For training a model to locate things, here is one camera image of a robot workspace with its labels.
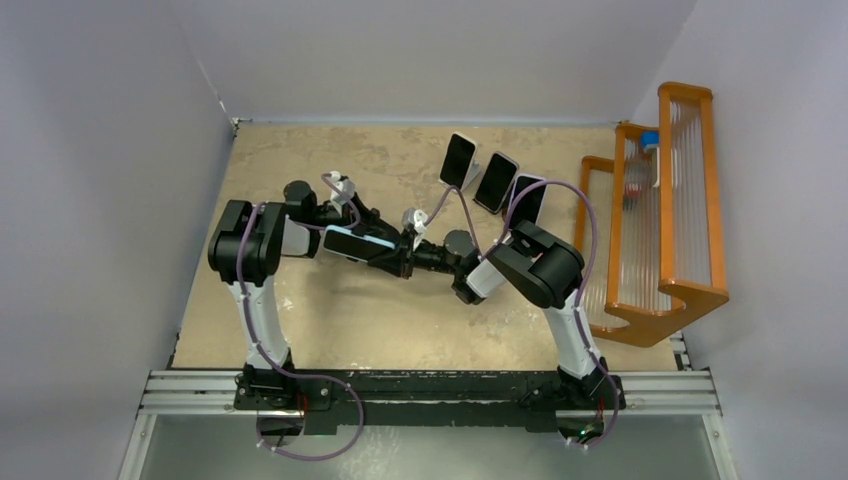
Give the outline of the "blue case phone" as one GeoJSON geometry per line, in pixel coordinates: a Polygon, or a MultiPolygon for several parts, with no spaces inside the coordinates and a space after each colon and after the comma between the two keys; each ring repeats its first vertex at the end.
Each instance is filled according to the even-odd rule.
{"type": "Polygon", "coordinates": [[[369,235],[356,235],[351,230],[339,226],[327,226],[323,234],[323,248],[347,259],[369,262],[381,255],[391,254],[396,245],[369,235]]]}

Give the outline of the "white case phone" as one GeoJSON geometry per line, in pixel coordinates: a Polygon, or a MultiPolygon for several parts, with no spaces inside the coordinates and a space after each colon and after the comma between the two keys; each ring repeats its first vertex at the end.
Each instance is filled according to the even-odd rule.
{"type": "Polygon", "coordinates": [[[478,144],[475,141],[459,132],[452,133],[440,169],[439,181],[461,191],[469,164],[477,161],[477,151],[478,144]]]}

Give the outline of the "lilac case phone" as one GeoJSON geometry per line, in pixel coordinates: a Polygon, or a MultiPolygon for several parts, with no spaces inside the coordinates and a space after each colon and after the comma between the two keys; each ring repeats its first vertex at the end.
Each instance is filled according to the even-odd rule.
{"type": "Polygon", "coordinates": [[[544,181],[543,177],[530,174],[519,174],[515,178],[508,197],[509,204],[506,206],[509,229],[515,228],[522,221],[531,223],[538,221],[546,195],[546,186],[533,188],[533,185],[544,181]]]}

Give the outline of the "purple case phone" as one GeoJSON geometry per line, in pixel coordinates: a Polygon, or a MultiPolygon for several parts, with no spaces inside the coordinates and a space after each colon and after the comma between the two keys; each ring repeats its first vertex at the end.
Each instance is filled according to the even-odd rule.
{"type": "Polygon", "coordinates": [[[474,195],[474,202],[491,214],[497,214],[519,171],[519,164],[503,152],[492,154],[474,195]]]}

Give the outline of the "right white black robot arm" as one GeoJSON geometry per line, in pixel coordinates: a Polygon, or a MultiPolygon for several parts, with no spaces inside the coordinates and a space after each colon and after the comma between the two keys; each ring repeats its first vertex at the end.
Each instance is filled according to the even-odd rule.
{"type": "Polygon", "coordinates": [[[403,279],[416,269],[450,275],[455,294],[470,305],[510,285],[544,314],[556,347],[564,399],[576,407],[592,400],[622,400],[619,380],[609,373],[579,306],[584,258],[571,244],[536,224],[521,222],[509,239],[487,254],[466,230],[450,231],[440,245],[423,240],[417,248],[406,230],[397,246],[366,264],[403,279]]]}

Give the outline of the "silver metal phone stand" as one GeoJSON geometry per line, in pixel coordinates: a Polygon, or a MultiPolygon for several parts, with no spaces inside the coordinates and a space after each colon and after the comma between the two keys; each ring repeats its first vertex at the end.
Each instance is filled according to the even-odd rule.
{"type": "Polygon", "coordinates": [[[466,175],[464,177],[463,183],[461,185],[461,191],[464,192],[471,183],[475,180],[475,178],[480,174],[481,166],[477,161],[473,161],[469,164],[469,167],[466,171],[466,175]]]}

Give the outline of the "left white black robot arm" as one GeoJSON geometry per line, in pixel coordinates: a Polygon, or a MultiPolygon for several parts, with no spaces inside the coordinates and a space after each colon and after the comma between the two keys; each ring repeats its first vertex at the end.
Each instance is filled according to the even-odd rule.
{"type": "Polygon", "coordinates": [[[403,236],[377,209],[360,199],[352,180],[323,175],[330,199],[319,201],[311,185],[295,180],[280,202],[232,199],[213,230],[210,268],[235,300],[248,353],[236,380],[237,403],[266,401],[284,409],[332,388],[327,375],[300,372],[276,307],[275,276],[285,257],[312,259],[321,249],[352,261],[403,268],[403,236]]]}

